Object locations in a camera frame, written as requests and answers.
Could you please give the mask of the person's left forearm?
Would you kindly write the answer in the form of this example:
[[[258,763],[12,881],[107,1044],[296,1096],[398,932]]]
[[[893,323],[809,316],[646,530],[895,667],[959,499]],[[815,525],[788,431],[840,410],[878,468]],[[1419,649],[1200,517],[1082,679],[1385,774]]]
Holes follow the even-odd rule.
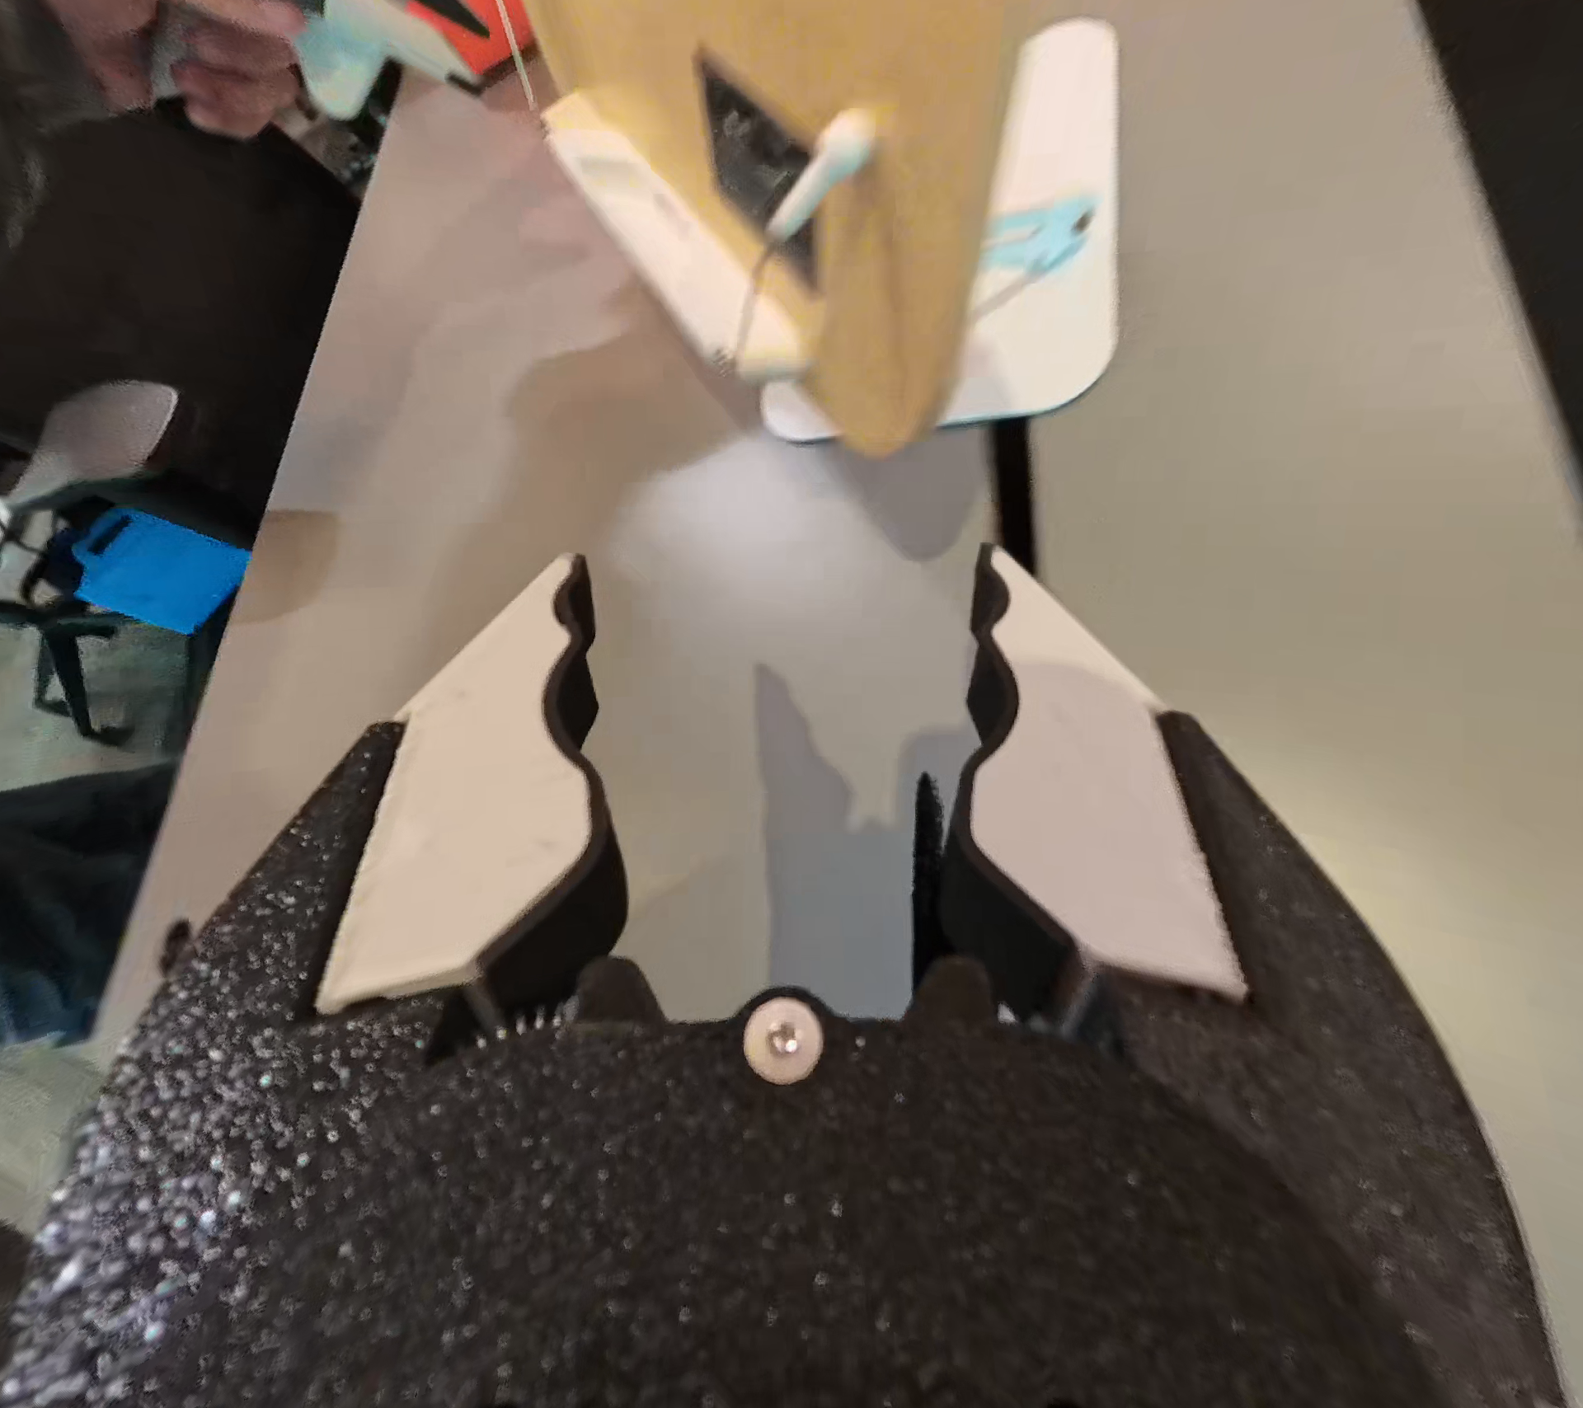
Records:
[[[46,192],[47,143],[107,111],[97,82],[46,0],[2,0],[2,250]]]

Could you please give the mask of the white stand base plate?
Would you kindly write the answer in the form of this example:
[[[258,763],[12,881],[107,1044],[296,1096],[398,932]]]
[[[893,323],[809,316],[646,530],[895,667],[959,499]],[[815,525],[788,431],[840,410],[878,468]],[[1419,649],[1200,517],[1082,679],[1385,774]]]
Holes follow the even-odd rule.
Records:
[[[1119,342],[1121,46],[1076,16],[1021,48],[954,384],[927,428],[1035,417]]]

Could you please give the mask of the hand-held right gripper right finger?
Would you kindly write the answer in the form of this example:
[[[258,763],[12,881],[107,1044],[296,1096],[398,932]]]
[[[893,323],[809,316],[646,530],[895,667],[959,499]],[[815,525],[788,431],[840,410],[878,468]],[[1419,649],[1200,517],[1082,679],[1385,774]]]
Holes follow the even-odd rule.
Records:
[[[1245,1010],[1168,714],[1009,551],[982,546],[969,628],[977,745],[945,819],[940,937],[1003,1023],[1102,1042],[1119,989]]]

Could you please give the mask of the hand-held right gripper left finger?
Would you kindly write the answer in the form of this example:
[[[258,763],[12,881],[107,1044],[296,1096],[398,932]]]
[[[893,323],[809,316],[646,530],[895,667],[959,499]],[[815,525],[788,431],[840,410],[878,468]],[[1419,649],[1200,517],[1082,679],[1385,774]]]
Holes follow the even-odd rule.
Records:
[[[529,1015],[613,952],[626,866],[586,753],[595,637],[586,557],[562,554],[395,716],[317,1012],[448,992]]]

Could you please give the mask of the person's left hand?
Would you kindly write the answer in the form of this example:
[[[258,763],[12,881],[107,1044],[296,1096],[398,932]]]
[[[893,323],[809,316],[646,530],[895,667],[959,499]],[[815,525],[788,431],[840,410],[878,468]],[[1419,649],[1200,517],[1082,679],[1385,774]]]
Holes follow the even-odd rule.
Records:
[[[300,93],[304,17],[287,0],[39,1],[114,113],[169,84],[196,127],[251,139]]]

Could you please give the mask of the grey desk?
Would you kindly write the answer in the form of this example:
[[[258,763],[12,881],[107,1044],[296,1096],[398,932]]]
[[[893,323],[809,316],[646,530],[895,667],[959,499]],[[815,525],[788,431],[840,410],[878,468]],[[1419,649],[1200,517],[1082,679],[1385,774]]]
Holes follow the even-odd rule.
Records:
[[[1121,342],[1032,426],[1037,562],[1388,947],[1580,1353],[1580,510],[1412,0],[1040,0],[1121,42]],[[401,89],[97,1031],[346,746],[586,554],[623,947],[675,1015],[898,1007],[972,745],[985,436],[767,434],[521,90]]]

